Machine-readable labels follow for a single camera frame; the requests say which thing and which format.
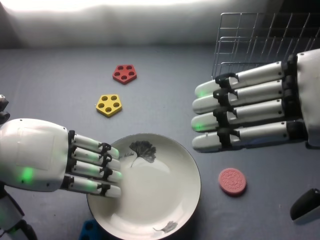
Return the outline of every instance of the white robotic hand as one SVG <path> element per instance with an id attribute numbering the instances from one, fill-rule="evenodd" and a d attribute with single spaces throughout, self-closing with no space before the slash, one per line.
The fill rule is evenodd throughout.
<path id="1" fill-rule="evenodd" d="M 36 240 L 31 226 L 4 186 L 117 198 L 119 152 L 107 143 L 37 119 L 15 119 L 0 129 L 0 228 L 11 239 Z"/>
<path id="2" fill-rule="evenodd" d="M 316 49 L 199 85 L 191 126 L 205 134 L 193 148 L 207 153 L 297 141 L 319 148 L 319 61 Z"/>

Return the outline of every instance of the metal wire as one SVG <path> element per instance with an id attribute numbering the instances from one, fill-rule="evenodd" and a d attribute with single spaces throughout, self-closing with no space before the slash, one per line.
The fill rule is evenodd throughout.
<path id="1" fill-rule="evenodd" d="M 320 13 L 222 13 L 212 79 L 320 48 Z"/>

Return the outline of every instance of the white plate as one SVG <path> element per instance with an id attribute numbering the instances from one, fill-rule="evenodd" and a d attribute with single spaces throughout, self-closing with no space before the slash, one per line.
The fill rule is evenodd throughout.
<path id="1" fill-rule="evenodd" d="M 201 191 L 190 153 L 176 141 L 150 133 L 127 136 L 112 146 L 120 152 L 122 195 L 87 195 L 96 221 L 124 240 L 158 240 L 180 229 L 195 211 Z M 137 157 L 139 151 L 143 158 Z"/>

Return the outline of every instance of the table surface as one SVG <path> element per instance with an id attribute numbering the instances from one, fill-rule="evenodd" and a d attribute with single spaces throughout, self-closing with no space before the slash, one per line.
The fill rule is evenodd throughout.
<path id="1" fill-rule="evenodd" d="M 156 133 L 186 147 L 199 168 L 202 190 L 191 221 L 172 240 L 320 239 L 319 220 L 297 225 L 289 215 L 301 194 L 320 185 L 317 151 L 303 143 L 207 154 L 193 150 L 194 90 L 211 79 L 213 52 L 212 46 L 1 50 L 0 92 L 9 100 L 11 119 L 46 120 L 108 143 Z M 138 78 L 128 85 L 114 81 L 120 64 L 133 64 Z M 111 118 L 97 113 L 103 94 L 119 94 L 122 111 Z M 220 190 L 218 175 L 225 168 L 246 176 L 243 196 Z M 76 240 L 84 221 L 92 219 L 84 194 L 7 190 L 39 240 Z"/>

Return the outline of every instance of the back of robotic hand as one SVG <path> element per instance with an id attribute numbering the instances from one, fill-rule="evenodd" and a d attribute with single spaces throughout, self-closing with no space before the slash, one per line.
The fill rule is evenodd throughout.
<path id="1" fill-rule="evenodd" d="M 291 55 L 238 73 L 216 76 L 195 89 L 191 126 L 204 134 L 193 148 L 201 153 L 306 142 L 320 149 L 320 49 Z M 296 220 L 318 209 L 311 189 L 291 209 Z"/>
<path id="2" fill-rule="evenodd" d="M 36 240 L 23 211 L 4 186 L 117 198 L 119 152 L 109 144 L 37 119 L 15 119 L 0 129 L 0 228 L 14 240 Z"/>

